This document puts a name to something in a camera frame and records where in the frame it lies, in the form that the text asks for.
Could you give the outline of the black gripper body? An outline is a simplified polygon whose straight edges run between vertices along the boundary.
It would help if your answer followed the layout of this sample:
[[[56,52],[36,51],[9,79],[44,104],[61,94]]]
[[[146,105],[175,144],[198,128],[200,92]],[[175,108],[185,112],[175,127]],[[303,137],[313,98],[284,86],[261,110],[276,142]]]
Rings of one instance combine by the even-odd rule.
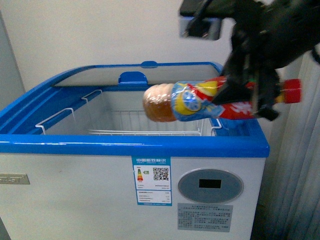
[[[223,67],[226,83],[215,105],[251,101],[253,114],[275,120],[280,94],[277,69],[289,65],[320,42],[320,3],[317,0],[215,0],[212,14],[232,18],[232,51]]]

